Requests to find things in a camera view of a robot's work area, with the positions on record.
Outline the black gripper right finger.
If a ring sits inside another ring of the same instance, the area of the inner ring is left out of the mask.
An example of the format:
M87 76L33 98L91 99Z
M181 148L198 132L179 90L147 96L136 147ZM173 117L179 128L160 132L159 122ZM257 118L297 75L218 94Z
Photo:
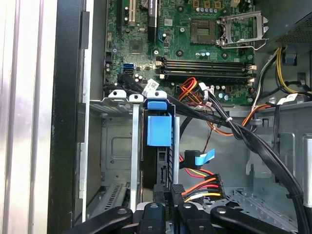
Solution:
M254 218L229 206L216 206L210 213L197 208L190 202L183 202L185 191L181 184L170 188L174 204L178 234L291 234L260 219Z

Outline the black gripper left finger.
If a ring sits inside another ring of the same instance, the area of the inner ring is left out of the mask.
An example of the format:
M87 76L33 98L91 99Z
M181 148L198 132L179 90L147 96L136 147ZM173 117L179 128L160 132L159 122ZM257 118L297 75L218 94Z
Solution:
M117 206L75 227L66 234L164 234L166 195L170 191L155 185L153 201L140 203L137 210Z

